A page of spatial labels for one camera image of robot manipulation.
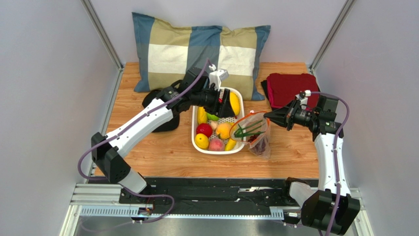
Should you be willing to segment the red apple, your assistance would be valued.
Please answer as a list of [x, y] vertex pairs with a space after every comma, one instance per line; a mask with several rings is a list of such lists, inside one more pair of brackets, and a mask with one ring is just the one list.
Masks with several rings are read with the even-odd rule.
[[210, 138], [213, 134], [212, 127], [208, 123], [201, 123], [199, 124], [196, 129], [196, 134], [204, 134], [208, 138]]

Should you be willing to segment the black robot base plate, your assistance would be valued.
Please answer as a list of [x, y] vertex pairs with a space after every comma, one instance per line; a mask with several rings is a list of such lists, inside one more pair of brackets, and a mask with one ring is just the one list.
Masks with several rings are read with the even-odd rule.
[[144, 194], [154, 199], [135, 197], [125, 190], [117, 191], [119, 204], [143, 204], [155, 213], [166, 212], [175, 199], [171, 214], [188, 215], [269, 215], [271, 207], [295, 207], [285, 190], [283, 178], [194, 178], [148, 177], [150, 186]]

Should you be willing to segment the yellow lemon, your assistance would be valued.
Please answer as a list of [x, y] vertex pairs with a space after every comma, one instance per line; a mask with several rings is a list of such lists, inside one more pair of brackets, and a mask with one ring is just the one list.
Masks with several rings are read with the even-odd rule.
[[194, 141], [195, 145], [202, 150], [207, 150], [209, 147], [209, 138], [203, 133], [197, 134]]

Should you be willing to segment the orange yellow peach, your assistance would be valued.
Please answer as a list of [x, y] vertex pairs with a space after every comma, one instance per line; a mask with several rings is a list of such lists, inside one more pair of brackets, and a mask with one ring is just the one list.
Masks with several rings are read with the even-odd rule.
[[230, 138], [232, 125], [228, 122], [220, 123], [215, 131], [218, 138], [226, 140]]

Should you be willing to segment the dark red grape bunch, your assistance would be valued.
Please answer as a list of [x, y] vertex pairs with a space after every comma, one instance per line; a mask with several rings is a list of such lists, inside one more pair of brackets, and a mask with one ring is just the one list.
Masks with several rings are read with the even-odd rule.
[[248, 150], [256, 156], [267, 157], [269, 155], [269, 142], [266, 135], [258, 134], [250, 136]]

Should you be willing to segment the green scallion bunch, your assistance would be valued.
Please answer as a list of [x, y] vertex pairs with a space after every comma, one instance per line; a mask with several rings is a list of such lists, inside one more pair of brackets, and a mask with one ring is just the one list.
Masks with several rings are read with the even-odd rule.
[[265, 123], [264, 119], [238, 123], [235, 125], [231, 137], [243, 140], [250, 136], [263, 134], [266, 131]]

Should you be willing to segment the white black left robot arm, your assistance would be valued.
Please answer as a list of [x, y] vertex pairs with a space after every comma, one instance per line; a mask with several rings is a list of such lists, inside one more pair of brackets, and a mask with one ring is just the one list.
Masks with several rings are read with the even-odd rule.
[[150, 185], [124, 160], [143, 138], [192, 106], [202, 107], [219, 118], [235, 116], [231, 91], [220, 86], [228, 78], [228, 71], [214, 65], [209, 68], [210, 73], [196, 67], [188, 69], [183, 79], [162, 89], [148, 106], [120, 128], [106, 135], [92, 136], [92, 160], [110, 183], [144, 198], [143, 192]]

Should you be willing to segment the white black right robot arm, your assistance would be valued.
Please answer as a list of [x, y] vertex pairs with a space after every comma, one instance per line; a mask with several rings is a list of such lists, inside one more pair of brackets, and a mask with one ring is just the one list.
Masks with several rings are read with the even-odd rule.
[[296, 97], [264, 117], [288, 131], [298, 124], [312, 133], [319, 163], [318, 189], [314, 191], [302, 180], [288, 178], [287, 195], [300, 206], [304, 226], [325, 232], [327, 236], [343, 236], [360, 211], [360, 202], [351, 196], [345, 179], [342, 156], [343, 127], [350, 109], [337, 96], [317, 94], [317, 105], [310, 111], [302, 99]]

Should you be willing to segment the clear zip top bag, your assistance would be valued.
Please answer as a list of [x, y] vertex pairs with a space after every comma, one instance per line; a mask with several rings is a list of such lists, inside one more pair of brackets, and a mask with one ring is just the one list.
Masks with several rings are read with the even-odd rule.
[[270, 119], [264, 117], [266, 111], [251, 111], [240, 118], [230, 129], [230, 138], [248, 146], [255, 156], [270, 158]]

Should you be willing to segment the pink peach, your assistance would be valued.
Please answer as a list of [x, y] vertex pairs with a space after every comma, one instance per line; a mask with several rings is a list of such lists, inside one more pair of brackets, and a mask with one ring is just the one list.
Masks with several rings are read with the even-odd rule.
[[225, 145], [224, 142], [219, 138], [214, 138], [209, 142], [209, 151], [224, 151]]

